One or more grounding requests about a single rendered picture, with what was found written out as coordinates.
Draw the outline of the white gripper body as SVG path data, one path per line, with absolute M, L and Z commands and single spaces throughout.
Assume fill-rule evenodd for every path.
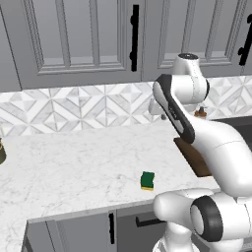
M 166 115 L 160 105 L 152 97 L 149 104 L 149 113 L 150 115 L 159 115 L 162 120 L 166 119 Z

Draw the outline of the grey wall cupboard side panel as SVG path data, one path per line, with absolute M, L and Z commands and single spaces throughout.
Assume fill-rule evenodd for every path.
M 3 13 L 0 7 L 0 93 L 21 90 Z

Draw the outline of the grey wall cupboard door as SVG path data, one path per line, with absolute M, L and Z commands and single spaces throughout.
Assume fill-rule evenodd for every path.
M 252 0 L 146 0 L 144 81 L 169 74 L 180 53 L 199 57 L 207 78 L 252 76 Z
M 133 6 L 138 64 L 131 71 Z M 142 79 L 143 0 L 0 0 L 23 90 Z

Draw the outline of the green and yellow sponge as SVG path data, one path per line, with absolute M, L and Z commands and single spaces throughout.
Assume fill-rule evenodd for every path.
M 143 190 L 154 190 L 154 178 L 155 174 L 153 172 L 144 171 L 141 175 L 141 188 Z

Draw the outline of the dark olive round pot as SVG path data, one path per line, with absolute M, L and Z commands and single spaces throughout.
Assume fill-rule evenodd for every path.
M 2 164 L 6 160 L 6 152 L 0 138 L 0 164 Z

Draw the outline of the small brown bottle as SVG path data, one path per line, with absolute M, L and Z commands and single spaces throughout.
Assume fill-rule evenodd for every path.
M 195 110 L 194 115 L 199 118 L 205 119 L 207 117 L 207 112 L 204 106 L 200 106 L 199 109 Z

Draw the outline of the grey drawer front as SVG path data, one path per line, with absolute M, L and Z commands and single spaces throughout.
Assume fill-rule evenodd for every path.
M 117 211 L 117 251 L 153 252 L 156 242 L 164 234 L 166 223 L 137 227 L 135 217 L 141 221 L 157 219 L 152 204 L 119 209 Z

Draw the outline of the grey base cupboard door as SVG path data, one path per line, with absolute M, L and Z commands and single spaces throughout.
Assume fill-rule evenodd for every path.
M 111 213 L 114 214 L 114 244 L 110 244 L 109 235 Z M 117 252 L 116 212 L 28 220 L 21 252 Z

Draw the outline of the brown wooden cutting board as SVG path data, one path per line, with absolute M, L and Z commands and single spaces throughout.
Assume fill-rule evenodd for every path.
M 197 177 L 208 177 L 212 175 L 202 156 L 192 145 L 186 143 L 181 138 L 174 138 L 173 142 Z

